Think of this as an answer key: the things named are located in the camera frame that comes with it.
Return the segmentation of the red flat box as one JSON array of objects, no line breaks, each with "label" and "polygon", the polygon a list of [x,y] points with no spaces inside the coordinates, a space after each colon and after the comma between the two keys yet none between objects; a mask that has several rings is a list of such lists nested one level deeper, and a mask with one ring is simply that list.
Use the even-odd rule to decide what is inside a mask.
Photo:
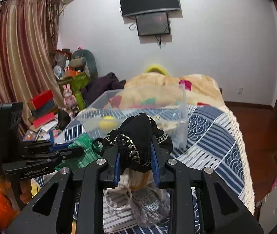
[{"label": "red flat box", "polygon": [[38,110],[51,99],[53,99],[52,90],[46,90],[30,99],[27,104],[30,110]]}]

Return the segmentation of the pink bunny doll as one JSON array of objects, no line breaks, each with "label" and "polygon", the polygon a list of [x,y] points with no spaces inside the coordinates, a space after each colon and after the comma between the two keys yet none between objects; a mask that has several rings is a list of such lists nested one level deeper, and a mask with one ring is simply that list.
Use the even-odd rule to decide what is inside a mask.
[{"label": "pink bunny doll", "polygon": [[63,85],[63,101],[67,110],[72,111],[74,115],[78,112],[78,102],[69,83]]}]

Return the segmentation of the white drawstring pouch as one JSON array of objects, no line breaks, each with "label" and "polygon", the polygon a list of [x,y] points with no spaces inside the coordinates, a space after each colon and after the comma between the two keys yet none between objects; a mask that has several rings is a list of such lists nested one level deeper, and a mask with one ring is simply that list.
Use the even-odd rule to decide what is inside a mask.
[{"label": "white drawstring pouch", "polygon": [[[142,173],[126,168],[120,176],[120,180],[115,188],[103,189],[104,201],[106,202],[108,208],[115,211],[121,211],[130,205],[133,192],[145,188],[152,182],[153,177],[151,171]],[[112,194],[115,193],[125,195],[127,199],[125,205],[117,206],[117,203],[112,201]]]}]

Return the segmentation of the yellow green pillow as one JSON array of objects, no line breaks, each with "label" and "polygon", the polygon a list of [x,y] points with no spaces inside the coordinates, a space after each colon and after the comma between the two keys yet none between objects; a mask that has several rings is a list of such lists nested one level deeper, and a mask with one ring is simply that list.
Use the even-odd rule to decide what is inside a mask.
[{"label": "yellow green pillow", "polygon": [[145,73],[157,73],[161,75],[170,75],[169,72],[160,64],[158,63],[152,63],[150,64],[146,70]]}]

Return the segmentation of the grey glitter bag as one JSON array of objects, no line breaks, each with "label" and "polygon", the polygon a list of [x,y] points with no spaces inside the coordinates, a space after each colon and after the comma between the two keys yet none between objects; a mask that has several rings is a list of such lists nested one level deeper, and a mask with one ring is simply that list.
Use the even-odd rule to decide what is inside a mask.
[{"label": "grey glitter bag", "polygon": [[170,195],[154,182],[132,193],[130,207],[139,226],[150,227],[170,214]]}]

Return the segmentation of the grey green plush toy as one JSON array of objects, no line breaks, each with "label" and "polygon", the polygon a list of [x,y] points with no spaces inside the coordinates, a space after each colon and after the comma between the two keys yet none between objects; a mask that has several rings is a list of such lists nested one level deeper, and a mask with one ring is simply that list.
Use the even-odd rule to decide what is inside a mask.
[{"label": "grey green plush toy", "polygon": [[72,54],[69,66],[74,70],[81,69],[92,80],[98,78],[96,60],[92,52],[86,49],[76,50]]}]

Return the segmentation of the beige plush blanket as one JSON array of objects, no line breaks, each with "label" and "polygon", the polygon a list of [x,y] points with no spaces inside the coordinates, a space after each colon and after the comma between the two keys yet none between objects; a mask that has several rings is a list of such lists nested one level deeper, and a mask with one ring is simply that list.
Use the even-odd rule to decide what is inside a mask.
[{"label": "beige plush blanket", "polygon": [[156,72],[135,76],[114,97],[110,97],[105,109],[161,107],[179,105],[209,105],[220,108],[225,105],[215,79],[202,74],[172,77]]}]

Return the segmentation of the blue white patterned bedspread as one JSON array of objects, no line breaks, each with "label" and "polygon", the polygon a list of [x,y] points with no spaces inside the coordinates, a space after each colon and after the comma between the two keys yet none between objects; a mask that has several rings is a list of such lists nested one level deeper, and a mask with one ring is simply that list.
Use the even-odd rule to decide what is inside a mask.
[{"label": "blue white patterned bedspread", "polygon": [[106,135],[99,127],[101,118],[111,116],[122,122],[139,113],[150,115],[157,126],[171,137],[173,158],[189,168],[213,168],[248,210],[254,212],[255,195],[245,143],[235,115],[226,106],[217,108],[188,105],[185,110],[176,106],[88,108],[71,121],[64,131],[55,137],[54,142],[72,144],[83,138],[93,141]]}]

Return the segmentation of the small wall monitor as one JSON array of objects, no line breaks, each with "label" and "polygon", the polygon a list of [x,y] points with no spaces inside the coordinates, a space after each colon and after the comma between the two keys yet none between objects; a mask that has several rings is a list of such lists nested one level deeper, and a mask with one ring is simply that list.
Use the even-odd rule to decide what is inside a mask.
[{"label": "small wall monitor", "polygon": [[138,15],[136,25],[138,36],[168,35],[171,32],[167,12]]}]

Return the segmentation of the yellow sponge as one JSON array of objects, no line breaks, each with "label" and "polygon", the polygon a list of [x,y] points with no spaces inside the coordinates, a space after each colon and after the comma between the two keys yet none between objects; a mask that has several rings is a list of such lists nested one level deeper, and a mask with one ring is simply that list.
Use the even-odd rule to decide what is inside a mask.
[{"label": "yellow sponge", "polygon": [[99,122],[99,129],[103,133],[109,133],[111,130],[118,128],[117,120],[112,116],[105,116]]}]

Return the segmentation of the dark purple clothing pile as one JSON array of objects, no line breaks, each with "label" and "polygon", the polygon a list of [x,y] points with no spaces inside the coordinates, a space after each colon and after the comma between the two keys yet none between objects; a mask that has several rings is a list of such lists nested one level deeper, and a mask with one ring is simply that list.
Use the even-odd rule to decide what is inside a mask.
[{"label": "dark purple clothing pile", "polygon": [[86,107],[90,106],[105,91],[123,89],[125,84],[126,80],[119,80],[112,72],[94,79],[81,90]]}]

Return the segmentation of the striped pink brown curtain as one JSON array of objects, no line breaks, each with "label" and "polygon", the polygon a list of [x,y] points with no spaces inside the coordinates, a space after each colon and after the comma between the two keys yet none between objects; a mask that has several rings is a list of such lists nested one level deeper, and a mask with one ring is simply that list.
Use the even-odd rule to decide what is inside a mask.
[{"label": "striped pink brown curtain", "polygon": [[0,3],[0,104],[24,104],[19,134],[30,126],[27,102],[45,90],[62,107],[53,73],[61,0],[10,0]]}]

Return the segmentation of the black patterned cloth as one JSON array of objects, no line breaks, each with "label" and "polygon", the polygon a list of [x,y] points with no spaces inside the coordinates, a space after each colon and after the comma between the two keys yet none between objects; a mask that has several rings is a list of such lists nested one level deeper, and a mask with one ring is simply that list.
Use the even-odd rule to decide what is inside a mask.
[{"label": "black patterned cloth", "polygon": [[124,120],[118,129],[112,130],[104,138],[95,139],[92,149],[103,156],[107,148],[117,144],[121,170],[130,168],[145,173],[151,170],[150,143],[153,136],[156,136],[159,146],[169,152],[173,150],[171,137],[159,129],[148,114],[139,113]]}]

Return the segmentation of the green cardboard box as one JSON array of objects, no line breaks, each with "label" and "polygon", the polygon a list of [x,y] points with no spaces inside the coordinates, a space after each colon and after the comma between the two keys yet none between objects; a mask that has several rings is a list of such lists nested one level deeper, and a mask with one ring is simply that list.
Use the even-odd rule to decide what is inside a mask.
[{"label": "green cardboard box", "polygon": [[84,109],[84,99],[81,94],[81,90],[91,82],[91,78],[85,73],[80,73],[74,77],[67,77],[58,81],[58,86],[61,92],[63,92],[63,85],[70,84],[71,90],[78,102],[80,110]]}]

